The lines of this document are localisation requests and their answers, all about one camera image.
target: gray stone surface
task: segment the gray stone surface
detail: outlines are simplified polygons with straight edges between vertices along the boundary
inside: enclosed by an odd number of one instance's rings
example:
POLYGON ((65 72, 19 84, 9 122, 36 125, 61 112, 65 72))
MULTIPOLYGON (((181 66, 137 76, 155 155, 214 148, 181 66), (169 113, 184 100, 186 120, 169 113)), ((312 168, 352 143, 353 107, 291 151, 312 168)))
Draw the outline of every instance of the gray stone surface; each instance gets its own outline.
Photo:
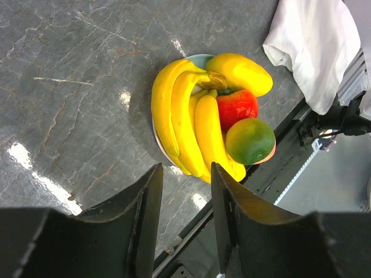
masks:
POLYGON ((151 86, 183 55, 237 52, 273 77, 272 127, 301 100, 261 44, 278 0, 0 0, 0 204, 90 207, 165 166, 157 254, 210 199, 172 167, 151 128, 151 86))

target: bowl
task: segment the bowl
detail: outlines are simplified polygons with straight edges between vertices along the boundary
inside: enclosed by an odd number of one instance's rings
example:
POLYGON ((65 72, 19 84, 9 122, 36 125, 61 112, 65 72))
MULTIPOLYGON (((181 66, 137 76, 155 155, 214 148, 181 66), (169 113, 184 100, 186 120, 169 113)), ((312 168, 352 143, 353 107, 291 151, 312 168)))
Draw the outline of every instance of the bowl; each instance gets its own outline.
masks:
MULTIPOLYGON (((213 57, 214 57, 214 55, 210 55, 210 54, 196 54, 196 55, 192 55, 192 56, 186 57, 185 59, 192 61, 192 63, 194 63, 196 67, 205 69, 206 68, 206 64, 213 57)), ((173 165, 175 165, 174 162, 172 162, 172 160, 170 159, 170 157, 165 152, 165 149, 163 148, 163 146, 162 146, 162 144, 160 142, 160 139, 158 138, 158 135, 157 135, 157 132, 156 132, 156 128, 155 128, 155 123, 153 122, 153 119, 152 119, 152 128, 153 128, 153 132, 155 134, 157 145, 160 147, 160 150, 166 156, 166 158, 168 159, 168 161, 170 161, 173 165)))

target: banana bunch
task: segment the banana bunch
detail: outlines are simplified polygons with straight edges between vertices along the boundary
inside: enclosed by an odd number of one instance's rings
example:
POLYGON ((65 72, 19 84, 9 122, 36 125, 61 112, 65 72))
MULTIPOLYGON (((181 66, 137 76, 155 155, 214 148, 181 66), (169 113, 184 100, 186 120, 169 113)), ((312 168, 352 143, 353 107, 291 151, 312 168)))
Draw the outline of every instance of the banana bunch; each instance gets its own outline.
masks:
POLYGON ((215 89, 225 88, 223 75, 207 72, 186 59, 167 65, 152 87, 152 118, 167 155, 186 175, 208 183, 212 162, 221 164, 237 181, 246 174, 245 167, 233 161, 224 146, 215 89), (205 90, 192 94, 196 85, 205 90))

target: gray floor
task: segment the gray floor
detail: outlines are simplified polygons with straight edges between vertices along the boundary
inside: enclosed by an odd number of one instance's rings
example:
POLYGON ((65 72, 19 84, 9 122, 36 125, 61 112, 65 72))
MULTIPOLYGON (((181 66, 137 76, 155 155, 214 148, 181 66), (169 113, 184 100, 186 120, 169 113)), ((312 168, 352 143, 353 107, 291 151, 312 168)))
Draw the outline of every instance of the gray floor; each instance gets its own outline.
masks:
POLYGON ((357 212, 367 204, 367 184, 371 177, 370 136, 344 136, 329 152, 319 152, 279 207, 304 215, 312 211, 357 212))
POLYGON ((210 199, 160 152, 151 86, 167 63, 242 53, 274 87, 259 117, 275 128, 302 95, 261 44, 278 0, 0 0, 0 205, 77 214, 164 163, 157 254, 210 199))

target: white towel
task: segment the white towel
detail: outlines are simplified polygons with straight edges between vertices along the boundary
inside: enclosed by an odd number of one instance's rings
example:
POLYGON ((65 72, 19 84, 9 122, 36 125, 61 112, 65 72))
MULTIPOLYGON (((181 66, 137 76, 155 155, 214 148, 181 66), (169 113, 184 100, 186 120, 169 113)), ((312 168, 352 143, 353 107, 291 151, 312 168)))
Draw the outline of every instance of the white towel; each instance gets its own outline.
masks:
POLYGON ((341 0, 281 0, 263 48, 273 65, 293 72, 308 105, 323 115, 360 45, 341 0))

